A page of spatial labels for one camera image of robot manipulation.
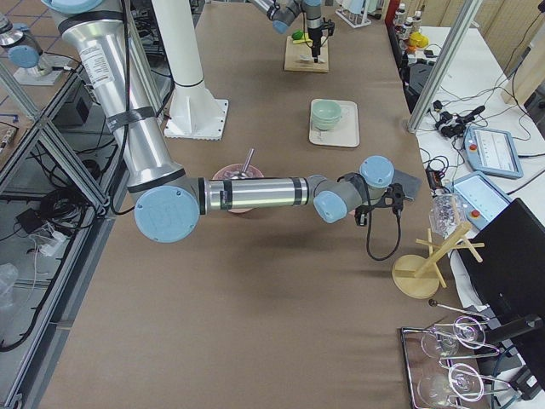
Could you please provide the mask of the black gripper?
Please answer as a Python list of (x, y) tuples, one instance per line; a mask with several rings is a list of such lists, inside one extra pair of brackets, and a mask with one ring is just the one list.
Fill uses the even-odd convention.
[(368, 205), (361, 205), (354, 211), (354, 220), (359, 227), (367, 227), (371, 224), (372, 208)]
[(318, 58), (320, 56), (322, 31), (320, 28), (308, 28), (307, 34), (312, 41), (312, 44), (311, 44), (312, 58), (315, 63), (318, 63)]

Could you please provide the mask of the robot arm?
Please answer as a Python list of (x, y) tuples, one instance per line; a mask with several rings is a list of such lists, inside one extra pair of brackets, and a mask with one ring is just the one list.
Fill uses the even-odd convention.
[(367, 158), (336, 181), (306, 178), (191, 178), (170, 156), (166, 135), (218, 140), (228, 103), (206, 88), (190, 6), (156, 1), (153, 9), (174, 81), (169, 122), (161, 127), (143, 77), (129, 51), (129, 8), (124, 1), (50, 1), (62, 38), (79, 53), (95, 96), (129, 170), (135, 222), (149, 239), (184, 239), (211, 210), (313, 205), (328, 223), (353, 213), (369, 221), (376, 208), (402, 210), (403, 192), (392, 163)]
[(315, 63), (319, 62), (323, 32), (328, 30), (328, 21), (322, 16), (322, 3), (319, 0), (288, 1), (285, 5), (267, 0), (250, 2), (267, 16), (278, 33), (285, 33), (295, 19), (304, 14), (307, 33), (312, 41), (312, 58)]

